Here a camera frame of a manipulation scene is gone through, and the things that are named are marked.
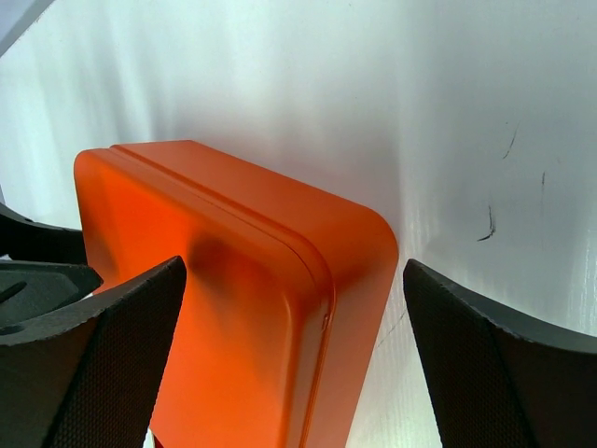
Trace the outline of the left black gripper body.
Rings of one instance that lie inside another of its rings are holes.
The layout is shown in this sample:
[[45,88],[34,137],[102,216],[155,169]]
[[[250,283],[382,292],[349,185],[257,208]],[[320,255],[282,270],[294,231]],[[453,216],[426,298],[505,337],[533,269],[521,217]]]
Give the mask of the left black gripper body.
[[32,221],[3,203],[1,256],[33,262],[87,263],[82,231]]

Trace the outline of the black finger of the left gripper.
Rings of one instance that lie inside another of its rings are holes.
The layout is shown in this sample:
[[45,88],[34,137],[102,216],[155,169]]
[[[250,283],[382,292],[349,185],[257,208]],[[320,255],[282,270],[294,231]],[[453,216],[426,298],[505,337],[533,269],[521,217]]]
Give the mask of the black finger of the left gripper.
[[53,312],[93,293],[103,283],[90,266],[1,260],[1,329]]

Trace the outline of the orange box lid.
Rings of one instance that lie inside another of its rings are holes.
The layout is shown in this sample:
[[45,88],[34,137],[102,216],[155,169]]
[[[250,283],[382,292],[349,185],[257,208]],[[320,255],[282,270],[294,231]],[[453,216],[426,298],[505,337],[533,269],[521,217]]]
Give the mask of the orange box lid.
[[264,171],[162,142],[77,155],[87,259],[107,287],[174,256],[184,299],[150,428],[165,447],[300,447],[329,301],[260,199]]

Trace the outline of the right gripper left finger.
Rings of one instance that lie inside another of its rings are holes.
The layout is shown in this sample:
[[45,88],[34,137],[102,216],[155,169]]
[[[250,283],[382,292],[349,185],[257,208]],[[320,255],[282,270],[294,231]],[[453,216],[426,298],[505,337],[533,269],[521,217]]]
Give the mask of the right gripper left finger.
[[140,447],[174,339],[180,257],[1,329],[5,447]]

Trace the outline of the orange chocolate box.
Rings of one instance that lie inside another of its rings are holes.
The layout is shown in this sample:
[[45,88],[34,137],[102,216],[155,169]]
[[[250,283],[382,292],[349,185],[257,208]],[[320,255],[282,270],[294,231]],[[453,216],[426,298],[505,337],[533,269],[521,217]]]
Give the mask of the orange chocolate box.
[[300,447],[341,447],[393,283],[396,238],[373,210],[258,167],[264,171],[258,184],[261,201],[312,254],[317,288],[329,301]]

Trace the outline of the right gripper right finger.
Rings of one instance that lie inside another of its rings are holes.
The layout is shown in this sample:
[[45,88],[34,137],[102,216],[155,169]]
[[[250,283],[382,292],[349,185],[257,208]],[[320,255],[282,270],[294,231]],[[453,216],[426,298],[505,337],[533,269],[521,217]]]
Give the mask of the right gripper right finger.
[[482,296],[416,259],[403,288],[443,446],[595,446],[595,337]]

